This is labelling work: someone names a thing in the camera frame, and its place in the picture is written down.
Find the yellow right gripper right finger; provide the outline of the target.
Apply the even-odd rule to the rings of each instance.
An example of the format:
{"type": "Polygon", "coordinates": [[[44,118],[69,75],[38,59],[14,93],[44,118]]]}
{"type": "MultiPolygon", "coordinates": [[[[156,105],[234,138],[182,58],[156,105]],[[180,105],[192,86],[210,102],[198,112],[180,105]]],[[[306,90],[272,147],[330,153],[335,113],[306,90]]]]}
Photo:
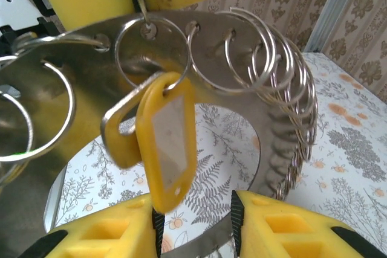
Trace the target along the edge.
{"type": "Polygon", "coordinates": [[[347,224],[247,190],[231,197],[235,257],[385,257],[347,224]]]}

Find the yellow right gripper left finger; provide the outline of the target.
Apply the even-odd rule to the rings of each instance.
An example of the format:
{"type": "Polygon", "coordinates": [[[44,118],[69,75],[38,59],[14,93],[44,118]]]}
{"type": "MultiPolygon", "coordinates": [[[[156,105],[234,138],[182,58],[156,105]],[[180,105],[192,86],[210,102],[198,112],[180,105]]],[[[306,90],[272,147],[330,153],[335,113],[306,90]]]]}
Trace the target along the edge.
{"type": "Polygon", "coordinates": [[[52,229],[21,257],[160,257],[163,232],[144,194],[52,229]]]}

